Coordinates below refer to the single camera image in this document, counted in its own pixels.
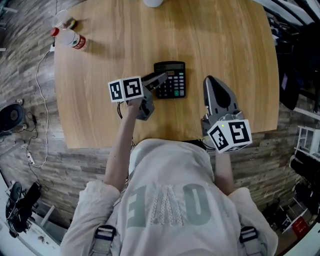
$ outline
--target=black calculator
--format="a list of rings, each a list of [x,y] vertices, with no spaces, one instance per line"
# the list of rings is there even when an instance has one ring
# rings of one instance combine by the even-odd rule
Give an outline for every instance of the black calculator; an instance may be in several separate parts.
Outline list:
[[[164,61],[154,64],[154,72],[166,72],[168,79],[155,90],[158,99],[176,99],[186,96],[186,64],[181,61]]]

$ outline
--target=sleeve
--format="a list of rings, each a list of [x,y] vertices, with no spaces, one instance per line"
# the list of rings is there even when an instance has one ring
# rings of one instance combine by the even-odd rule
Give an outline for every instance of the sleeve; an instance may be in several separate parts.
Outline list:
[[[255,227],[258,232],[258,238],[262,243],[266,244],[267,255],[275,255],[278,236],[253,202],[249,189],[246,187],[239,188],[228,197],[236,207],[241,225]]]
[[[80,192],[72,223],[61,242],[61,256],[89,254],[96,228],[107,222],[119,197],[118,189],[102,181],[87,183]]]

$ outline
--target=power strip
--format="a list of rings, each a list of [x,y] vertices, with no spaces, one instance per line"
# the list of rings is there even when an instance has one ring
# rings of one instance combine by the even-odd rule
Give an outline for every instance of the power strip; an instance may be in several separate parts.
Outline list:
[[[32,158],[32,155],[30,154],[30,152],[26,153],[26,157],[28,158],[28,162],[32,165],[35,164],[35,160]]]

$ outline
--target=bottle label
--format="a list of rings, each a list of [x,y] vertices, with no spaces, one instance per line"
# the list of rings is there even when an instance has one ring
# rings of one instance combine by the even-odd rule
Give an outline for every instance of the bottle label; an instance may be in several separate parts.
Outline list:
[[[81,49],[86,44],[86,38],[82,35],[76,36],[75,40],[73,41],[73,48],[75,49]]]

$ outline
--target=black buckle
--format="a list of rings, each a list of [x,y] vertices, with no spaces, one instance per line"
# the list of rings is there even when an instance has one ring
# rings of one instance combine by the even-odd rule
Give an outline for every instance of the black buckle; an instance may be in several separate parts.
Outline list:
[[[240,243],[245,243],[258,238],[257,230],[253,226],[245,226],[241,228]]]
[[[110,225],[99,226],[94,233],[94,238],[113,241],[116,235],[116,229]]]

